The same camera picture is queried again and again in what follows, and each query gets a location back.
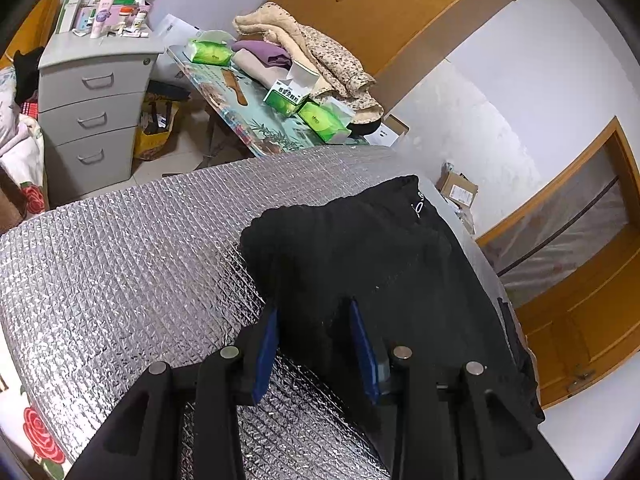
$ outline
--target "yellow bag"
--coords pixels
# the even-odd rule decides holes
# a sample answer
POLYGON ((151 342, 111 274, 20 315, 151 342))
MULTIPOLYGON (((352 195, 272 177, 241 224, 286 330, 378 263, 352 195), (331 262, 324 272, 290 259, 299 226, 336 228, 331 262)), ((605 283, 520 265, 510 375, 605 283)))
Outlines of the yellow bag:
POLYGON ((140 124, 136 127, 134 158, 154 160, 159 156, 171 135, 178 108, 177 102, 156 99, 147 101, 145 98, 140 113, 140 124))

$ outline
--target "red rose print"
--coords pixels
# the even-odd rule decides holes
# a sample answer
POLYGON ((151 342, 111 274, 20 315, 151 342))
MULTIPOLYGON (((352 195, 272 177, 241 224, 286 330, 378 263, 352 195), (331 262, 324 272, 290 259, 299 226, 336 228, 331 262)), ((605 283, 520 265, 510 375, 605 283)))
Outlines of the red rose print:
POLYGON ((40 415, 31 407, 24 409, 24 424, 22 425, 24 434, 31 442, 34 452, 41 458, 48 458, 56 464, 62 464, 65 461, 65 455, 62 453, 58 444, 53 441, 53 437, 44 427, 40 415))
POLYGON ((29 213, 34 215, 44 213, 44 197, 38 186, 31 184, 30 186, 23 187, 21 191, 22 194, 27 197, 27 211, 29 213))

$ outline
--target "wooden wardrobe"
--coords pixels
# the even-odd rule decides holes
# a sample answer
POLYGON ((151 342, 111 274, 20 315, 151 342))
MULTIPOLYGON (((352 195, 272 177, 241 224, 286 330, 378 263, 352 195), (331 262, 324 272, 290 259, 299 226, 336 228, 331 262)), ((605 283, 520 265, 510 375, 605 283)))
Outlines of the wooden wardrobe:
POLYGON ((513 0, 270 0, 343 44, 385 111, 513 0))

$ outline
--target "floral blanket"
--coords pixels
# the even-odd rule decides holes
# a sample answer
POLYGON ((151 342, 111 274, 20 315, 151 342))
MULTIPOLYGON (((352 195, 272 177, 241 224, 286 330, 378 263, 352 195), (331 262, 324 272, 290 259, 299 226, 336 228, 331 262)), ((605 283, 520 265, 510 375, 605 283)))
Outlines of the floral blanket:
POLYGON ((31 407, 0 333, 0 430, 34 480, 62 480, 71 468, 40 415, 31 407))
MULTIPOLYGON (((38 122, 19 115, 28 135, 0 156, 0 164, 27 198, 29 218, 49 208, 44 173, 44 140, 38 122)), ((0 332, 0 431, 34 480, 62 480, 71 468, 62 450, 31 407, 0 332)))

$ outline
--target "cabinet drawer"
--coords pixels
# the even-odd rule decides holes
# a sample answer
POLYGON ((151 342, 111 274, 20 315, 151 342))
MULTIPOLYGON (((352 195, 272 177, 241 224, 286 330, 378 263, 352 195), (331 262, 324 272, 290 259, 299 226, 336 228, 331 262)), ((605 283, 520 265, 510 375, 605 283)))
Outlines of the cabinet drawer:
POLYGON ((97 97, 144 92, 156 54, 95 57, 40 70, 41 112, 97 97))
POLYGON ((106 132, 45 149, 47 181, 52 202, 71 198, 131 176, 135 127, 106 132))
POLYGON ((121 94, 61 106, 38 114, 47 140, 54 146, 111 130, 136 126, 144 92, 121 94))

